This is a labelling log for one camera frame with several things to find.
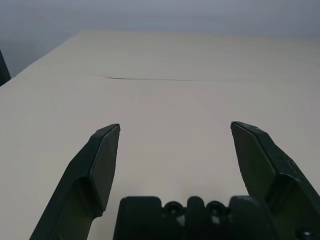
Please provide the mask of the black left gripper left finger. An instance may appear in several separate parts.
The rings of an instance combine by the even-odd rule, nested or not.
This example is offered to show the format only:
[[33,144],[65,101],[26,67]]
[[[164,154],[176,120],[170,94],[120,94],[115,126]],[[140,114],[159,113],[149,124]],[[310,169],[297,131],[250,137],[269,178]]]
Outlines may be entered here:
[[98,129],[70,161],[32,240],[85,240],[107,208],[116,170],[118,123]]

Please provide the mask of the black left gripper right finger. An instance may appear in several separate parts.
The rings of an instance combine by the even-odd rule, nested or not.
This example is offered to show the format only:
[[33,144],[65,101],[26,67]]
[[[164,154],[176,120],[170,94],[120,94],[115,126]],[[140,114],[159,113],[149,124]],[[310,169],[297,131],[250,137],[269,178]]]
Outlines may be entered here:
[[260,128],[230,125],[247,192],[262,201],[283,240],[320,238],[320,196],[299,169]]

